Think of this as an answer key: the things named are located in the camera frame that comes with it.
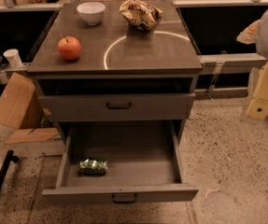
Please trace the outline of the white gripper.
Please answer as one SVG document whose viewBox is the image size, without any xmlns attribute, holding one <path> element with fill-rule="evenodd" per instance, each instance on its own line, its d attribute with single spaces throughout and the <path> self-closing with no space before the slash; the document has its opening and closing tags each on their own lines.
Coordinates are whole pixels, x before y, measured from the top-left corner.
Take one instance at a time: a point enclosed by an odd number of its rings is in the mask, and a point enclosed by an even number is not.
<svg viewBox="0 0 268 224">
<path fill-rule="evenodd" d="M 254 120 L 264 120 L 268 116 L 268 63 L 259 71 L 258 82 L 246 108 L 246 115 Z"/>
</svg>

